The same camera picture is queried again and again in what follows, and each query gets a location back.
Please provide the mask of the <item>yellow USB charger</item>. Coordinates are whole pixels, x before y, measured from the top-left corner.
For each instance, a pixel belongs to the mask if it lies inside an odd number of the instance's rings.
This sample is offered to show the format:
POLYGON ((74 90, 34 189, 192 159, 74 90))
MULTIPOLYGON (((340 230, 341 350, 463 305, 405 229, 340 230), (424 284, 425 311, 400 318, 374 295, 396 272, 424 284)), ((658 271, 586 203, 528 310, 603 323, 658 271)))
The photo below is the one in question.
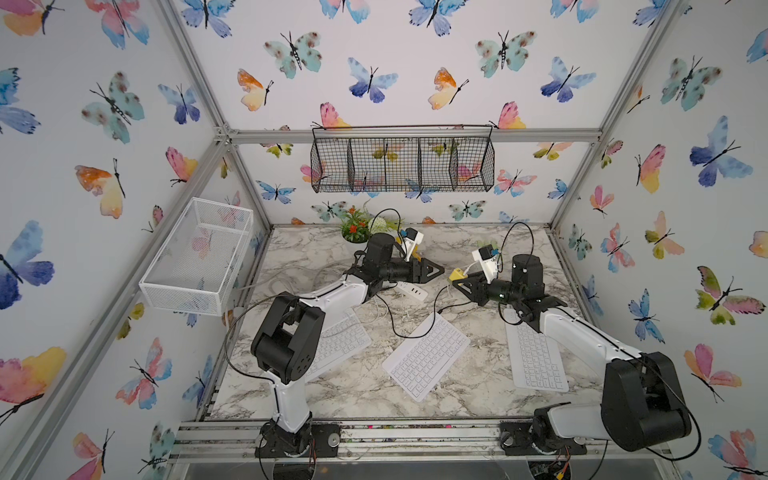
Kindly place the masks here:
POLYGON ((457 281, 457 280, 463 280, 467 278, 467 274, 464 270, 461 268, 454 269, 451 274, 449 275, 449 280, 451 282, 457 281))

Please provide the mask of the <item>white power strip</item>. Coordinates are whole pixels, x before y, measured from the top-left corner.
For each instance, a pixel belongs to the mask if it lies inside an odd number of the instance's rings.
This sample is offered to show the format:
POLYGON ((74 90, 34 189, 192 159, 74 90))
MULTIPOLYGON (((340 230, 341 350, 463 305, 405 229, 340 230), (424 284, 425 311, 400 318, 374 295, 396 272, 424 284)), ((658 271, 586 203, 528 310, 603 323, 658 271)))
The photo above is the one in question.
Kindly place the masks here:
POLYGON ((426 290, 418 285, 408 282, 398 282, 396 284, 396 289, 418 302, 424 302, 428 297, 428 292, 426 290))

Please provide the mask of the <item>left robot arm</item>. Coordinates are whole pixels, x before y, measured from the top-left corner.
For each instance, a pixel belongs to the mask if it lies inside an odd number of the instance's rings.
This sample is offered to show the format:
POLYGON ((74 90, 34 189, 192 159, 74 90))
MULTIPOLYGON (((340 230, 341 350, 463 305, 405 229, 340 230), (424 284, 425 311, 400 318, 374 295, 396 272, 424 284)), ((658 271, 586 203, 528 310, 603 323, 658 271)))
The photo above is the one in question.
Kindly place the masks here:
POLYGON ((426 284, 442 275, 443 266, 414 256, 422 241, 423 233, 411 227, 397 237, 375 233, 335 282, 311 293, 283 292, 275 297, 250 348, 273 385, 276 402, 272 419, 261 428, 259 453, 298 457, 314 446, 305 375, 315 360, 324 327, 386 285, 426 284))

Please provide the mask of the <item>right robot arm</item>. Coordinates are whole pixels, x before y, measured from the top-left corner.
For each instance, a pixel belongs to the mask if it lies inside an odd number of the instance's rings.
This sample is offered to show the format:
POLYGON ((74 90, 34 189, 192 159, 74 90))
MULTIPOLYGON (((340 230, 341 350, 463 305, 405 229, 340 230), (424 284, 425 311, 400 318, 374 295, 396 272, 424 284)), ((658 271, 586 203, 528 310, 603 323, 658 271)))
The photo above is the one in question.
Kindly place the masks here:
POLYGON ((522 436, 525 447, 550 453, 587 439, 635 452, 701 433, 669 357, 620 342, 547 294, 537 256, 515 255, 508 280, 500 276, 500 255, 492 247, 481 247, 472 257, 479 271, 453 279, 454 288, 479 306, 495 303, 510 327, 556 341, 602 377, 597 403, 537 409, 522 436))

